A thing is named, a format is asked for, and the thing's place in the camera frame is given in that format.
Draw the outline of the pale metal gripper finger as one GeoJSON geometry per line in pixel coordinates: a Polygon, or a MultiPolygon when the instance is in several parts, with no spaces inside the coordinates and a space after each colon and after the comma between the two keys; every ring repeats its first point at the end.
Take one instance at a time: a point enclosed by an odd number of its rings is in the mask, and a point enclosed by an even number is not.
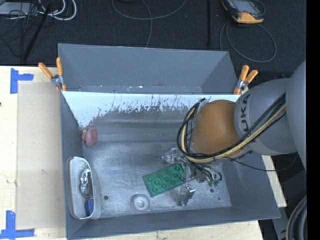
{"type": "Polygon", "coordinates": [[[179,191],[179,204],[181,206],[187,206],[195,192],[196,189],[193,188],[190,183],[184,183],[179,191]]]}
{"type": "Polygon", "coordinates": [[[184,157],[182,152],[177,148],[171,148],[161,157],[161,160],[164,164],[174,165],[178,163],[184,163],[184,157]]]}

